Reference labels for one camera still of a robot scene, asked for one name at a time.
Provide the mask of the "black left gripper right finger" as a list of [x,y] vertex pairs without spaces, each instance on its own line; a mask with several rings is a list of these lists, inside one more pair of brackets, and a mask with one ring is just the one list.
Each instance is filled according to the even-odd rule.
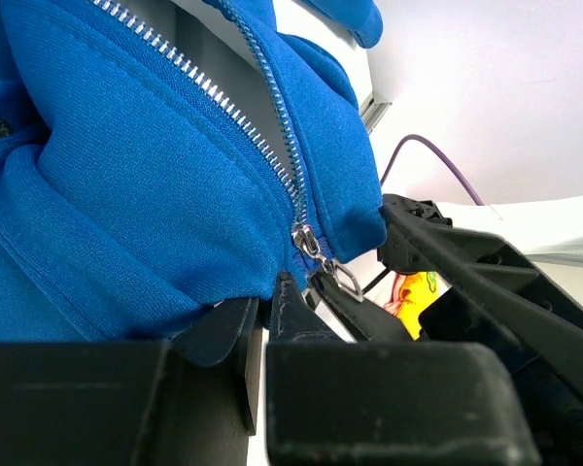
[[265,350],[273,465],[538,465],[505,367],[460,343],[347,343],[277,278]]

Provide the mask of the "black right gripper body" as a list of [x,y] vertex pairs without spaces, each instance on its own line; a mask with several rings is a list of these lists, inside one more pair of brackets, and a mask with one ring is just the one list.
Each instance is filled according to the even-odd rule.
[[549,364],[449,290],[419,316],[423,336],[492,350],[509,372],[544,465],[583,465],[583,402]]

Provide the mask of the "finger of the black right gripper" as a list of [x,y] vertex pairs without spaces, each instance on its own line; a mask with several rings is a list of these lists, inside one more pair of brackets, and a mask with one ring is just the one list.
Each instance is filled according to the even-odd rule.
[[372,301],[361,302],[342,290],[335,280],[324,272],[310,279],[313,290],[358,342],[410,343],[411,336],[403,323]]
[[583,307],[497,235],[453,226],[430,202],[387,194],[382,262],[434,272],[449,290],[419,316],[423,336],[476,342],[511,373],[542,361],[583,383]]

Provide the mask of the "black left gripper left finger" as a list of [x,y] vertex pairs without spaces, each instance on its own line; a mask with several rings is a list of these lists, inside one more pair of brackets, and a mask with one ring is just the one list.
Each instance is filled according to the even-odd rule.
[[256,432],[256,298],[166,341],[0,343],[0,465],[242,465]]

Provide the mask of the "blue zip-up jacket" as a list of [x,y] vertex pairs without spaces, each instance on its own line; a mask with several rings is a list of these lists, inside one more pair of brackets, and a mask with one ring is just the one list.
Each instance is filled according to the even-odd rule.
[[270,1],[0,1],[0,342],[167,340],[387,237],[345,68]]

